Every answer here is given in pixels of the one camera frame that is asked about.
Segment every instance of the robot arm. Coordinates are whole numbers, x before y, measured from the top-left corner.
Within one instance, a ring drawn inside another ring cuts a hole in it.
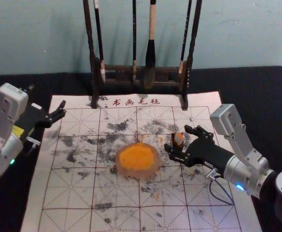
[[[282,172],[269,168],[268,160],[254,149],[246,133],[246,126],[233,104],[223,104],[211,114],[211,122],[218,134],[224,135],[234,154],[215,145],[213,134],[202,127],[185,126],[185,131],[197,136],[187,148],[172,134],[171,146],[165,150],[171,160],[187,167],[203,164],[212,170],[207,177],[212,178],[216,171],[239,189],[260,200],[273,203],[275,214],[282,221]]]
[[[32,89],[30,86],[21,90],[8,83],[0,87],[0,176],[23,150],[26,141],[33,143],[32,148],[40,145],[30,136],[36,128],[49,128],[65,116],[65,101],[50,114],[28,102]]]

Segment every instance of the wire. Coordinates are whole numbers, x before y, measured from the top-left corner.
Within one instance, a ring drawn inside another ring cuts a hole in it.
[[[234,205],[234,201],[233,201],[232,197],[229,195],[229,193],[227,192],[227,190],[216,180],[216,179],[219,178],[219,177],[221,177],[221,175],[217,175],[217,176],[215,177],[215,180],[214,180],[214,181],[215,181],[215,182],[218,184],[218,186],[225,192],[225,194],[228,196],[228,198],[231,200],[232,203],[226,202],[225,200],[220,199],[219,197],[216,197],[216,196],[213,194],[213,192],[212,192],[212,182],[213,182],[213,180],[211,180],[210,185],[209,185],[210,194],[211,194],[214,198],[216,198],[217,200],[219,200],[219,201],[221,201],[221,202],[223,202],[223,203],[226,203],[226,204],[228,204],[228,205]]]

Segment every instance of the calligraphy brush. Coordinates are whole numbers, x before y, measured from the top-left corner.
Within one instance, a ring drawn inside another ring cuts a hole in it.
[[[95,87],[95,83],[98,86],[101,86],[101,79],[98,79],[100,76],[99,73],[99,59],[96,57],[94,53],[94,42],[93,42],[93,31],[92,31],[92,23],[90,18],[90,12],[89,12],[89,5],[88,0],[83,0],[83,8],[84,8],[84,17],[85,17],[85,26],[86,26],[86,33],[87,33],[87,39],[88,39],[88,47],[89,47],[89,62],[91,66],[91,72],[92,72],[92,82],[93,82],[93,91],[98,91],[98,88]]]
[[[136,74],[137,74],[137,17],[136,17],[136,12],[137,12],[136,0],[132,0],[132,21],[133,21],[132,74],[133,74],[133,81],[136,80]]]
[[[199,19],[200,19],[201,5],[202,5],[202,0],[197,0],[196,8],[195,8],[195,15],[194,15],[194,22],[193,22],[193,29],[191,32],[191,41],[189,45],[189,53],[187,57],[185,78],[183,78],[182,80],[184,81],[183,83],[184,89],[182,90],[183,93],[187,92],[187,87],[189,86],[190,72],[191,72],[191,68],[193,65],[193,53],[195,49],[195,42],[196,42]]]
[[[183,39],[183,46],[182,46],[182,53],[181,53],[181,61],[180,61],[180,66],[179,66],[179,80],[184,78],[183,70],[185,70],[186,63],[187,63],[187,61],[183,62],[183,60],[184,60],[184,54],[185,54],[186,38],[187,38],[189,17],[190,17],[190,11],[191,11],[191,2],[192,0],[188,1],[187,16],[186,16],[186,23],[185,23],[185,30],[184,30],[184,39]]]
[[[155,81],[155,20],[156,20],[156,0],[151,0],[150,5],[150,27],[149,41],[147,44],[144,70],[144,87],[150,89]]]
[[[96,18],[96,26],[97,26],[98,46],[99,46],[100,72],[101,72],[101,77],[103,79],[103,82],[105,82],[106,81],[106,71],[105,71],[104,61],[103,61],[102,37],[101,37],[101,29],[100,29],[98,0],[94,0],[94,7],[95,7],[95,18]]]

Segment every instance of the yellow label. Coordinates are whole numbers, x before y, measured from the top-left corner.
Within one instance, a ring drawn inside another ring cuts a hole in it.
[[[12,133],[15,134],[16,137],[20,138],[23,134],[24,130],[22,128],[19,128],[17,126],[14,126],[12,129]]]

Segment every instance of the orange object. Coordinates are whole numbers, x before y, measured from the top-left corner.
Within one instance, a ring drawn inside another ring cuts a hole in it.
[[[143,143],[129,146],[119,156],[121,166],[128,170],[148,170],[154,164],[154,153]]]
[[[124,176],[147,178],[159,168],[157,150],[149,144],[134,143],[123,147],[115,156],[115,166]]]

